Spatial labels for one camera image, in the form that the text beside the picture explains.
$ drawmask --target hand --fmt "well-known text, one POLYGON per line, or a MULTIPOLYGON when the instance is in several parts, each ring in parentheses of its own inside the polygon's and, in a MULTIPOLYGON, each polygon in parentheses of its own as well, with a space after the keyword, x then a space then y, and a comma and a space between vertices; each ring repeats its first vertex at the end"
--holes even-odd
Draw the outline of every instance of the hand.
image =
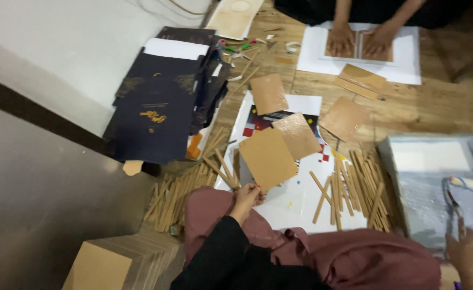
POLYGON ((355 45, 355 32, 351 30, 349 24, 345 23, 333 23, 333 30, 328 37, 329 49, 331 54, 337 57, 342 56, 343 52, 347 52, 348 55, 353 55, 355 45))
POLYGON ((464 289, 473 289, 473 229, 464 230, 464 220, 459 220, 459 241, 446 235, 449 261, 457 269, 464 289))
POLYGON ((392 45, 392 41, 394 40, 398 29, 399 27, 397 25, 387 21, 373 30, 362 32, 366 35, 372 35, 367 43, 364 43, 362 54, 371 57, 382 54, 392 45))
POLYGON ((265 201, 266 196, 267 193, 262 192, 261 188, 254 183, 248 183, 242 186, 236 192, 235 206, 229 216, 238 221, 241 226, 247 217, 249 217, 251 208, 255 205, 262 204, 265 201))

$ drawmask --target pink fabric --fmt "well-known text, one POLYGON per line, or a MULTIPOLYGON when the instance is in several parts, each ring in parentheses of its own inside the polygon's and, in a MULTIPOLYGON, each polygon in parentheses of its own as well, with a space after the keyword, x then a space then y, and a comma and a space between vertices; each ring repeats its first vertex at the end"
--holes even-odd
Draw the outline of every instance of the pink fabric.
MULTIPOLYGON (((234 206, 233 194, 203 186, 190 195, 185 208, 186 264, 222 216, 234 206)), ((425 247, 369 229, 307 235, 296 227, 272 230, 251 210, 242 230, 251 244, 272 248, 271 260, 282 265, 316 268, 333 289, 437 290, 439 262, 425 247)))

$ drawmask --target black sleeve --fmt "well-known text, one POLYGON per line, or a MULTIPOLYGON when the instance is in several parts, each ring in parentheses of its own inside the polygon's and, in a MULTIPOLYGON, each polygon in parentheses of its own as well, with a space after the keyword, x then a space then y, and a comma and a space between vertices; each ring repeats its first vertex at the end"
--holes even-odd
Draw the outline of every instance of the black sleeve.
POLYGON ((249 240, 238 222, 223 217, 170 289, 213 289, 243 264, 248 247, 249 240))

